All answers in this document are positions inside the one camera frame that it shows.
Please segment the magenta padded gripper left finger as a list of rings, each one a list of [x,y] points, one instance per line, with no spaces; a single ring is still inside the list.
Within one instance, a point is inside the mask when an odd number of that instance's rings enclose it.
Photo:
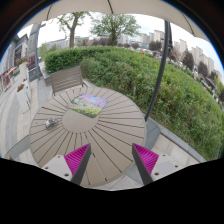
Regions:
[[[91,144],[88,143],[65,156],[56,155],[42,169],[76,185],[80,185],[90,155]]]

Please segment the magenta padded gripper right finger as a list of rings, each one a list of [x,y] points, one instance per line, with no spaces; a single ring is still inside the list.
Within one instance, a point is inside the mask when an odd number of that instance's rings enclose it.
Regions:
[[[158,155],[135,143],[132,144],[132,155],[144,185],[183,168],[167,154]]]

